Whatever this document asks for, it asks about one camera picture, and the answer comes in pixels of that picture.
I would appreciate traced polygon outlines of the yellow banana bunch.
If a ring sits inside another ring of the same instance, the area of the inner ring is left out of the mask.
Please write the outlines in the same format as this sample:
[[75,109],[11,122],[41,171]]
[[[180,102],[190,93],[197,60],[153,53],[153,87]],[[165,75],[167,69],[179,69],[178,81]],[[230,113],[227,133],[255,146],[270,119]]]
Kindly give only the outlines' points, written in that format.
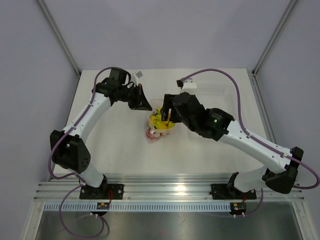
[[175,123],[169,120],[162,121],[162,107],[158,107],[154,113],[148,117],[148,125],[157,130],[168,130],[175,126]]

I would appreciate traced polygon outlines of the clear zip top bag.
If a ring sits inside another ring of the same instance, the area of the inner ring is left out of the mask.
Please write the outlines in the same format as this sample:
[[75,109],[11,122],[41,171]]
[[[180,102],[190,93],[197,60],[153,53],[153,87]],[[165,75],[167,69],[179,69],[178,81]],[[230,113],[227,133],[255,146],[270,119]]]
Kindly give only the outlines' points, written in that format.
[[173,134],[177,127],[170,120],[162,121],[162,99],[152,99],[148,103],[151,105],[152,110],[146,117],[145,136],[150,143],[154,143],[165,136]]

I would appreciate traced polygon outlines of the red fruit bunch with leaves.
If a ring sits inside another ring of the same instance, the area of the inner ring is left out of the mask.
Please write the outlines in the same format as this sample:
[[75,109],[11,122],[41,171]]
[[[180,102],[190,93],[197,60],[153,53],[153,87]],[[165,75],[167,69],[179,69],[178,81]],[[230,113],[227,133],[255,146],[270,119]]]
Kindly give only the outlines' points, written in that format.
[[146,130],[146,137],[151,141],[157,141],[158,139],[170,134],[171,131],[169,129],[155,129],[148,127]]

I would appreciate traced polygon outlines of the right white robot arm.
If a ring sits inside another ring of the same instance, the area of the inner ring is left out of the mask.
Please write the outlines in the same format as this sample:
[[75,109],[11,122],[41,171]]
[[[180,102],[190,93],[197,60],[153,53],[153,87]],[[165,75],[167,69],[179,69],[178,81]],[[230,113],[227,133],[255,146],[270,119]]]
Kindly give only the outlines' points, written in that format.
[[226,190],[230,197],[267,186],[280,193],[289,194],[294,187],[298,164],[290,160],[292,150],[275,144],[256,134],[246,134],[232,115],[220,108],[205,108],[195,95],[187,92],[165,94],[161,109],[163,120],[183,123],[199,136],[221,142],[244,152],[263,164],[263,167],[231,175]]

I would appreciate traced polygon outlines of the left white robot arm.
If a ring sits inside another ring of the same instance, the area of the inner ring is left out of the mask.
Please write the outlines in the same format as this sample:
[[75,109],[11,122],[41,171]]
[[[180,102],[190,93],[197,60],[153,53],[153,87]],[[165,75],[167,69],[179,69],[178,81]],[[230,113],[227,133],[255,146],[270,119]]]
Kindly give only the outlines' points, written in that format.
[[86,141],[102,115],[116,102],[128,104],[131,110],[151,111],[145,97],[140,71],[130,74],[119,67],[108,67],[109,76],[93,82],[91,97],[76,118],[62,130],[50,134],[51,152],[48,158],[50,176],[57,180],[52,165],[68,170],[69,176],[76,176],[83,185],[81,199],[103,199],[111,191],[107,177],[91,164],[91,154]]

